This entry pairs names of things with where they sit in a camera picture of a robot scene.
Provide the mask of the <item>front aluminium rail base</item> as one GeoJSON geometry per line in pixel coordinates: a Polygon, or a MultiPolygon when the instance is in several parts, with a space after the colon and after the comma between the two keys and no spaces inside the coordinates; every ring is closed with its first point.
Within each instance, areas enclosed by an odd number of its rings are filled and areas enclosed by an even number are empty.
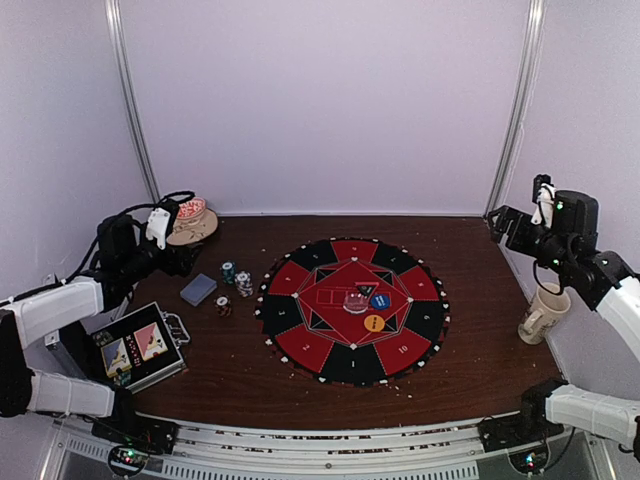
{"type": "Polygon", "coordinates": [[[486,449],[478,420],[364,430],[272,430],[181,421],[138,479],[618,479],[606,442],[580,430],[486,449]]]}

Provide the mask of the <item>left aluminium frame post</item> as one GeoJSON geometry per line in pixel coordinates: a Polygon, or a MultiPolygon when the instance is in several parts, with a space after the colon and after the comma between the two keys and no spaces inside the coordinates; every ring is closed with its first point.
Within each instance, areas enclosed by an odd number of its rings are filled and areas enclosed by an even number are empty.
{"type": "Polygon", "coordinates": [[[134,82],[126,48],[120,1],[106,0],[105,11],[134,152],[147,194],[152,201],[158,201],[160,199],[160,191],[153,171],[136,101],[134,82]]]}

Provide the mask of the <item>black triangle all-in marker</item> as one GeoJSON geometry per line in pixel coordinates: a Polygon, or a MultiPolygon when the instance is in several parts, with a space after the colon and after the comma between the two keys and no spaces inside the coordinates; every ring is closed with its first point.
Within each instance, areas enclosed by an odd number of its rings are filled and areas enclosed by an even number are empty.
{"type": "Polygon", "coordinates": [[[379,288],[380,283],[376,281],[357,281],[355,288],[358,294],[364,298],[370,298],[379,288]]]}

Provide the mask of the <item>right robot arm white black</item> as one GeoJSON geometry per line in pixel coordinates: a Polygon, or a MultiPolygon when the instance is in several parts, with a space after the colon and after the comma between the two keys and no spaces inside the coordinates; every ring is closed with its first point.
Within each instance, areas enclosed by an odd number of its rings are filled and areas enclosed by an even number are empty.
{"type": "Polygon", "coordinates": [[[543,331],[560,365],[520,397],[512,430],[530,442],[554,425],[639,455],[639,203],[604,204],[548,182],[531,207],[502,205],[484,220],[530,297],[572,302],[543,331]]]}

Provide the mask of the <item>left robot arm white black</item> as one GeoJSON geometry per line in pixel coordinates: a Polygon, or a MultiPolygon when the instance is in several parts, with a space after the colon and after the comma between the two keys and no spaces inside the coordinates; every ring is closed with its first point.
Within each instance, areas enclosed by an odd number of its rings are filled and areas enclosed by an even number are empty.
{"type": "Polygon", "coordinates": [[[135,391],[184,366],[156,303],[87,334],[82,320],[110,311],[160,270],[187,276],[202,249],[166,207],[140,223],[129,214],[104,220],[91,261],[70,278],[1,304],[1,415],[77,415],[94,435],[149,453],[169,453],[177,426],[136,413],[135,391]],[[24,352],[55,332],[78,364],[78,378],[28,366],[24,352]]]}

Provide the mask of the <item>blue playing card deck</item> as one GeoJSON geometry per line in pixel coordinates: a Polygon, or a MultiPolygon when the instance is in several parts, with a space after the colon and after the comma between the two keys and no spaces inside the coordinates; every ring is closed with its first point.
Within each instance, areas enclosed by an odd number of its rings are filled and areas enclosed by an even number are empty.
{"type": "Polygon", "coordinates": [[[199,274],[180,291],[180,297],[189,305],[197,307],[216,289],[217,282],[214,279],[199,274]]]}

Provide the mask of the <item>aluminium frame post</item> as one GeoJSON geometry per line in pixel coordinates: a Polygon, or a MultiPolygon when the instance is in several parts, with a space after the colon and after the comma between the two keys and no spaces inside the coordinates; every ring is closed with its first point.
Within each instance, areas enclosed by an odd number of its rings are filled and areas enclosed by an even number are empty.
{"type": "Polygon", "coordinates": [[[153,171],[136,101],[134,82],[126,48],[120,1],[106,0],[105,11],[134,152],[147,194],[152,201],[158,201],[160,199],[160,191],[153,171]]]}
{"type": "Polygon", "coordinates": [[[521,50],[515,92],[494,180],[485,206],[484,217],[499,207],[511,181],[519,155],[524,121],[535,88],[547,2],[531,0],[521,50]]]}

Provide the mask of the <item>green poker chip stack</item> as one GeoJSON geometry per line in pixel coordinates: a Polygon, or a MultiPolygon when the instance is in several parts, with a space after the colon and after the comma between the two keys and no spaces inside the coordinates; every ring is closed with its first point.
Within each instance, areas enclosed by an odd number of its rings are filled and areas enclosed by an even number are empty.
{"type": "Polygon", "coordinates": [[[225,261],[220,266],[221,278],[224,284],[234,285],[236,264],[233,261],[225,261]]]}

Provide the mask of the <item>red white patterned bowl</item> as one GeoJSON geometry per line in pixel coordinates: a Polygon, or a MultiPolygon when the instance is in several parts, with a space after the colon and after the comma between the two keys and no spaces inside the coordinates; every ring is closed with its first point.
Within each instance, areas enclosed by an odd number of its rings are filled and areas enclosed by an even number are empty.
{"type": "Polygon", "coordinates": [[[206,212],[206,201],[201,197],[193,197],[180,204],[176,224],[181,227],[196,225],[204,218],[206,212]]]}

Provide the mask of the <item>right aluminium frame post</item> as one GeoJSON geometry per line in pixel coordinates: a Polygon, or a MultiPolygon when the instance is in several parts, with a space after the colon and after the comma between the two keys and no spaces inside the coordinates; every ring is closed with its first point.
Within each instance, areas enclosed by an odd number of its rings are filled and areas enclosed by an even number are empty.
{"type": "Polygon", "coordinates": [[[535,88],[547,2],[531,0],[521,50],[515,92],[494,180],[485,206],[484,217],[499,207],[511,181],[519,155],[524,121],[535,88]]]}

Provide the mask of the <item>aluminium poker case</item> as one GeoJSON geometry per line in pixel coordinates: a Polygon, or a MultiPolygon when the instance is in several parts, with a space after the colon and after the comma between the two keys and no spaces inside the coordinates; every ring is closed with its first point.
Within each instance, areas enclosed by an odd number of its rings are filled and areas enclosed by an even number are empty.
{"type": "Polygon", "coordinates": [[[181,318],[152,302],[89,334],[74,322],[45,337],[66,375],[144,390],[186,369],[191,336],[181,318]]]}

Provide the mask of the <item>round red black poker mat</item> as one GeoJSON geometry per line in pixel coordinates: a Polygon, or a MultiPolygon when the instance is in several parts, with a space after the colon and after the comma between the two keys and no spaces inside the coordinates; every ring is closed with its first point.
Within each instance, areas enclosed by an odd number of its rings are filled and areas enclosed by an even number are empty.
{"type": "Polygon", "coordinates": [[[451,307],[443,282],[406,248],[331,237],[264,275],[254,316],[282,363],[323,384],[370,387],[424,368],[451,307]]]}

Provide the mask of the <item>cream ceramic mug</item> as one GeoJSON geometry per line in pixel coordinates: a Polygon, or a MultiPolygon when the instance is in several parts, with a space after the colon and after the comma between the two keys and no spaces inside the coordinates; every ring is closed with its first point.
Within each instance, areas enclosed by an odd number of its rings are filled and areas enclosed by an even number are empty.
{"type": "Polygon", "coordinates": [[[528,345],[540,344],[570,308],[570,296],[558,284],[544,282],[537,287],[523,321],[518,325],[520,339],[528,345]]]}

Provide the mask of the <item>blue small blind button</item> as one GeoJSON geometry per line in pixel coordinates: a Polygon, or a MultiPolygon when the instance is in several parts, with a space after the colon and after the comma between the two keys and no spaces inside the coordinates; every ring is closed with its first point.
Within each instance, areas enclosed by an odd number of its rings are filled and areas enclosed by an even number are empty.
{"type": "Polygon", "coordinates": [[[375,294],[370,298],[370,305],[375,310],[386,310],[391,307],[392,300],[388,294],[375,294]]]}

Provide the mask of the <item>orange big blind button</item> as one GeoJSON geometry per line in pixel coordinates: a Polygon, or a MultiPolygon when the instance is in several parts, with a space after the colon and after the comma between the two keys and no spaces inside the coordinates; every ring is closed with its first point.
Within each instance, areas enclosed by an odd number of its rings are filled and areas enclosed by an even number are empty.
{"type": "Polygon", "coordinates": [[[367,331],[377,333],[384,330],[386,321],[380,315],[371,314],[364,318],[363,325],[367,331]]]}

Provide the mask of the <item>clear acrylic dealer button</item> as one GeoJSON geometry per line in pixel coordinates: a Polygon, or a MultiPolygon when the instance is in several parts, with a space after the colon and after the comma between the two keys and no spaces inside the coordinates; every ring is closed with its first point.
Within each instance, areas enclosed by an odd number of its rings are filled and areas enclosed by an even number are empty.
{"type": "Polygon", "coordinates": [[[356,292],[347,293],[343,301],[343,309],[350,314],[359,315],[367,311],[369,301],[356,292]]]}

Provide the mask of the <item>blue white poker chip stack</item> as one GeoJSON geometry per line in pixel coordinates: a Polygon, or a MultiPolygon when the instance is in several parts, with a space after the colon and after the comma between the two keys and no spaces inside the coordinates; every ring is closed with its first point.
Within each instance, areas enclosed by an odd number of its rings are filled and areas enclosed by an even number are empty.
{"type": "Polygon", "coordinates": [[[234,283],[238,294],[242,298],[251,297],[254,293],[251,274],[248,271],[239,271],[235,274],[234,283]]]}

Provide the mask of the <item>round wooden plate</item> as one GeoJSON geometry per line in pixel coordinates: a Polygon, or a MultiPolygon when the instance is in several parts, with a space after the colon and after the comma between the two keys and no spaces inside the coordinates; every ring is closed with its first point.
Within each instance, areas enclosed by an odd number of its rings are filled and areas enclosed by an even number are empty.
{"type": "Polygon", "coordinates": [[[205,209],[196,220],[176,220],[167,243],[171,246],[194,244],[213,235],[218,228],[218,217],[210,209],[205,209]]]}

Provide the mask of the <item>brown poker chip stack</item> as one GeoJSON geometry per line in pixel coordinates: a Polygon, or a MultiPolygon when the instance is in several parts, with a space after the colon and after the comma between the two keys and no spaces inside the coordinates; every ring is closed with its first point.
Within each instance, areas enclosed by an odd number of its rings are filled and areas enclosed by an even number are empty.
{"type": "Polygon", "coordinates": [[[219,295],[215,299],[215,307],[220,317],[229,317],[232,313],[232,302],[227,295],[219,295]]]}

